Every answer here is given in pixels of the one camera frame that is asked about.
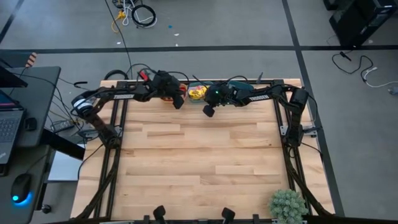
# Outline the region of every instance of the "computer mouse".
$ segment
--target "computer mouse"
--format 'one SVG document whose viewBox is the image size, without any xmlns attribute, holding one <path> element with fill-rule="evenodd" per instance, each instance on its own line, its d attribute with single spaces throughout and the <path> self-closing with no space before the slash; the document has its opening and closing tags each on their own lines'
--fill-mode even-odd
<svg viewBox="0 0 398 224">
<path fill-rule="evenodd" d="M 15 203 L 23 202 L 30 190 L 30 182 L 32 177 L 30 174 L 18 175 L 11 187 L 11 200 Z"/>
</svg>

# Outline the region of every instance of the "white cable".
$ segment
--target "white cable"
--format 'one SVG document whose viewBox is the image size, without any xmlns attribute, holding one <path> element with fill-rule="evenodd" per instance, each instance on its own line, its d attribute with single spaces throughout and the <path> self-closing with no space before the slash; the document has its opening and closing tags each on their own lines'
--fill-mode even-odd
<svg viewBox="0 0 398 224">
<path fill-rule="evenodd" d="M 377 67 L 374 67 L 374 68 L 372 68 L 372 69 L 366 70 L 365 76 L 364 76 L 363 78 L 365 79 L 365 83 L 366 83 L 368 86 L 370 86 L 370 87 L 372 87 L 372 88 L 380 88 L 380 87 L 383 87 L 383 86 L 386 86 L 386 85 L 390 85 L 390 84 L 393 84 L 393 83 L 398 83 L 398 81 L 393 81 L 393 82 L 388 82 L 388 83 L 385 83 L 385 84 L 382 84 L 382 85 L 377 85 L 377 86 L 370 85 L 370 84 L 368 83 L 366 77 L 367 77 L 367 75 L 369 75 L 371 72 L 373 72 L 373 71 L 375 71 L 375 70 L 377 70 Z"/>
<path fill-rule="evenodd" d="M 122 21 L 122 24 L 124 26 L 129 25 L 129 11 L 132 12 L 132 8 L 135 8 L 135 6 L 136 6 L 133 3 L 133 0 L 130 0 L 130 4 L 131 4 L 130 6 L 126 6 L 126 0 L 123 0 L 123 10 L 124 10 L 124 13 L 126 14 L 126 17 Z M 154 18 L 153 16 L 151 16 L 151 17 L 148 17 L 148 18 L 146 18 L 144 20 L 140 20 L 137 11 L 134 12 L 134 15 L 136 16 L 138 22 L 145 22 L 145 21 L 147 21 L 149 19 L 153 19 Z M 155 18 L 155 22 L 152 25 L 147 26 L 147 27 L 143 27 L 143 28 L 153 27 L 156 24 L 156 22 L 157 22 L 157 18 Z"/>
</svg>

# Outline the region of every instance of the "black floor stripe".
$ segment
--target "black floor stripe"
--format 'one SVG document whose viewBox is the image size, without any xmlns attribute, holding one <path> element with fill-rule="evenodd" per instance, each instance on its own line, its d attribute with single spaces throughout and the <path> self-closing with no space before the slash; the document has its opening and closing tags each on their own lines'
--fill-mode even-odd
<svg viewBox="0 0 398 224">
<path fill-rule="evenodd" d="M 230 50 L 294 50 L 293 46 L 192 46 L 192 47 L 128 47 L 129 52 L 197 52 L 197 51 L 230 51 Z M 93 49 L 22 49 L 0 50 L 4 52 L 36 52 L 38 54 L 74 54 L 74 53 L 126 53 L 125 48 Z"/>
<path fill-rule="evenodd" d="M 294 23 L 293 23 L 293 19 L 292 19 L 292 14 L 290 13 L 289 4 L 287 3 L 287 0 L 282 0 L 282 4 L 284 6 L 287 23 L 289 25 L 289 31 L 292 36 L 293 45 L 295 48 L 295 53 L 297 56 L 297 61 L 298 61 L 298 65 L 300 67 L 300 71 L 301 71 L 301 75 L 303 78 L 305 89 L 311 95 L 313 95 L 310 79 L 308 77 L 307 68 L 306 68 L 305 62 L 304 62 L 302 49 L 300 48 L 299 39 L 297 37 L 296 29 L 294 27 Z M 313 104 L 312 101 L 310 101 L 310 109 L 311 109 L 312 114 L 316 113 L 315 105 Z M 317 126 L 322 126 L 321 119 L 320 119 L 319 115 L 318 115 L 318 119 L 315 122 L 315 124 Z M 322 150 L 322 154 L 323 154 L 323 163 L 325 166 L 325 172 L 326 172 L 326 177 L 328 179 L 328 185 L 329 185 L 331 197 L 333 199 L 333 206 L 335 208 L 335 213 L 339 216 L 344 216 L 343 205 L 341 203 L 340 193 L 337 188 L 336 177 L 335 177 L 335 173 L 333 172 L 333 167 L 331 164 L 329 151 L 328 151 L 328 148 L 326 145 L 325 134 L 323 133 L 323 131 L 318 132 L 318 142 L 320 145 L 320 149 Z"/>
<path fill-rule="evenodd" d="M 275 50 L 275 51 L 311 51 L 311 50 L 351 50 L 342 46 L 281 46 L 281 45 L 230 45 L 230 46 L 191 46 L 191 47 L 129 47 L 129 52 L 199 52 L 199 51 L 232 51 L 232 50 Z M 398 50 L 398 45 L 362 46 L 357 50 Z M 90 49 L 20 49 L 2 50 L 0 53 L 37 54 L 90 54 L 90 53 L 126 53 L 124 48 L 90 48 Z"/>
<path fill-rule="evenodd" d="M 10 28 L 12 22 L 14 21 L 15 17 L 17 16 L 17 13 L 18 13 L 19 9 L 21 8 L 22 4 L 24 3 L 24 1 L 25 0 L 18 0 L 18 3 L 15 6 L 11 16 L 8 18 L 6 25 L 4 25 L 4 28 L 0 32 L 0 44 L 1 44 L 2 40 L 4 39 L 4 37 L 6 36 L 8 29 Z"/>
<path fill-rule="evenodd" d="M 343 46 L 300 46 L 301 51 L 308 50 L 352 50 L 352 47 Z M 398 45 L 364 45 L 356 50 L 398 50 Z"/>
</svg>

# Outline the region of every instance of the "laptop keyboard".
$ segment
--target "laptop keyboard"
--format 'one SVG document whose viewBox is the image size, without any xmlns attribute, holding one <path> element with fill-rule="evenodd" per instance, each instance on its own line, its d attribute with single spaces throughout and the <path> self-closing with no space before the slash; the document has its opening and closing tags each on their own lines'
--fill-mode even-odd
<svg viewBox="0 0 398 224">
<path fill-rule="evenodd" d="M 14 140 L 19 125 L 19 118 L 0 119 L 0 142 Z"/>
</svg>

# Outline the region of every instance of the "blue light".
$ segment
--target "blue light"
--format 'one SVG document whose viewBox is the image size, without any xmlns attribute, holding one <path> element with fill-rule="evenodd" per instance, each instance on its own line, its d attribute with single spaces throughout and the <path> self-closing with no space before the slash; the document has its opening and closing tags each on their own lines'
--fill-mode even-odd
<svg viewBox="0 0 398 224">
<path fill-rule="evenodd" d="M 23 200 L 19 203 L 14 202 L 14 205 L 17 207 L 26 207 L 32 202 L 32 199 L 33 199 L 33 194 L 32 194 L 32 192 L 29 192 L 29 194 L 27 195 L 25 200 Z"/>
</svg>

